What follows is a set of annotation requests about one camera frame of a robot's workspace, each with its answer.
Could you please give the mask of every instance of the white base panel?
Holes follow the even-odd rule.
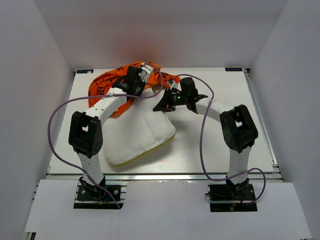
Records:
[[[256,139],[249,156],[248,167],[258,167],[264,172],[273,171],[272,156],[265,142],[246,78],[242,71],[226,72],[221,67],[163,68],[162,70],[173,75],[184,73],[202,78],[213,88],[215,99],[222,104],[230,106],[246,105],[259,133],[259,137]],[[107,71],[109,69],[94,69],[93,73],[76,74],[70,99],[87,96],[89,85],[93,79]],[[210,91],[204,84],[196,79],[194,81],[200,94],[210,96]],[[68,144],[68,136],[72,114],[75,111],[85,111],[87,108],[87,100],[72,102],[67,106],[55,145],[56,151],[65,160],[79,166],[80,160]],[[167,114],[172,124],[176,127],[176,134],[171,142],[141,158],[120,166],[111,165],[103,156],[100,156],[102,172],[105,174],[202,173],[199,138],[203,116],[194,114],[185,106],[177,106],[176,109],[175,112]],[[203,136],[203,156],[207,171],[210,173],[226,173],[229,169],[229,155],[229,148],[223,139],[221,125],[213,119],[208,118]],[[81,172],[62,163],[53,156],[48,173],[79,174]]]
[[[121,210],[73,209],[77,184],[42,180],[25,231],[35,240],[311,238],[292,183],[268,183],[257,212],[210,212],[207,181],[133,181]],[[256,195],[262,185],[253,184]]]

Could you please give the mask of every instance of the white pillow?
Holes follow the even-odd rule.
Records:
[[[142,96],[153,95],[151,88]],[[176,128],[167,115],[153,111],[162,97],[136,99],[119,117],[110,117],[102,126],[103,154],[112,165],[128,162],[173,138]]]

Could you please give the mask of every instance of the white tabletop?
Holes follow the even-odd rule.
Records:
[[[109,69],[94,69],[93,73],[75,75],[70,99],[88,95],[88,87],[94,78]],[[242,71],[226,72],[224,68],[163,68],[169,74],[191,74],[205,80],[214,90],[215,99],[223,104],[238,106],[244,104],[249,109],[257,127],[259,137],[249,156],[248,167],[258,167],[264,172],[272,172],[272,156],[265,142],[263,132],[255,112],[255,107]],[[199,94],[210,96],[207,87],[195,79]],[[68,144],[71,116],[75,111],[88,109],[88,101],[70,103],[65,112],[55,149],[65,160],[81,165],[72,147]],[[175,112],[167,113],[176,128],[172,141],[132,162],[121,166],[109,164],[100,153],[101,169],[105,174],[169,174],[202,173],[199,155],[202,115],[194,114],[185,106],[178,106]],[[223,139],[221,125],[208,118],[203,136],[203,157],[206,170],[210,173],[226,173],[229,168],[229,149]],[[50,174],[78,174],[80,170],[68,166],[52,156]]]

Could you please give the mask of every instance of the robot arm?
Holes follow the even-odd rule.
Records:
[[[128,100],[127,96],[113,95],[141,96],[152,71],[151,66],[144,64],[140,68],[130,66],[126,76],[121,78],[123,81],[117,81],[108,91],[111,97],[102,98],[86,111],[76,111],[72,115],[68,142],[78,155],[82,168],[103,188],[106,187],[106,181],[98,154],[103,145],[102,126]],[[96,187],[86,174],[80,178],[80,182],[95,199],[103,198],[105,192]]]
[[[181,90],[167,89],[154,107],[153,111],[172,112],[176,106],[186,105],[196,114],[205,115],[211,100],[208,96],[198,94],[191,77],[180,80]],[[245,105],[228,106],[212,101],[207,116],[221,123],[223,138],[230,151],[229,170],[227,177],[248,170],[249,153],[258,137],[257,128]],[[231,196],[246,188],[249,184],[248,174],[231,178],[226,181]]]

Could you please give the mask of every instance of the white enclosure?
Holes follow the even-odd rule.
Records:
[[[52,156],[48,119],[70,97],[72,72],[155,61],[251,69],[288,193],[319,240],[319,43],[319,0],[0,1],[0,238],[21,239]]]

